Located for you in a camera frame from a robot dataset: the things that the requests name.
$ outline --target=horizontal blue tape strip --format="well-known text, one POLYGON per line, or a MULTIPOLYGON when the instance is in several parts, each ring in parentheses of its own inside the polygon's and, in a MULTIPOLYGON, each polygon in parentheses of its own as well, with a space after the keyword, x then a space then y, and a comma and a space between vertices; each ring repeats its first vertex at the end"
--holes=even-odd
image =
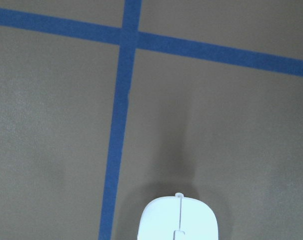
MULTIPOLYGON (((0 25, 109 44, 120 44, 121 29, 0 8, 0 25)), ((303 77, 303 60, 140 32, 144 50, 303 77)))
POLYGON ((303 60, 140 32, 139 49, 303 77, 303 60))
POLYGON ((0 8, 0 25, 119 45, 117 27, 0 8))
POLYGON ((141 1, 126 0, 124 4, 98 240, 110 240, 112 237, 141 1))

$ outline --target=blue painter's tape line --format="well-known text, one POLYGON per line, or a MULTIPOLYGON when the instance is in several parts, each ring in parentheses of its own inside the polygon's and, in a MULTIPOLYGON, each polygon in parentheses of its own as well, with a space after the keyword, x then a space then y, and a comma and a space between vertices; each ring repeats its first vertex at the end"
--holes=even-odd
POLYGON ((126 0, 124 6, 98 240, 112 237, 141 4, 141 0, 126 0))
POLYGON ((118 45, 117 27, 0 8, 0 25, 118 45))
POLYGON ((303 77, 303 60, 140 32, 139 49, 303 77))

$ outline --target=white computer mouse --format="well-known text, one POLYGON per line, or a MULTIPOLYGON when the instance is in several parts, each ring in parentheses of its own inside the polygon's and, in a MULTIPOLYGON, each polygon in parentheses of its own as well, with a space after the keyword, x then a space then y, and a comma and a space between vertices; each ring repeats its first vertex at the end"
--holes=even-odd
POLYGON ((209 206, 182 193, 159 197, 145 207, 137 240, 218 240, 217 220, 209 206))

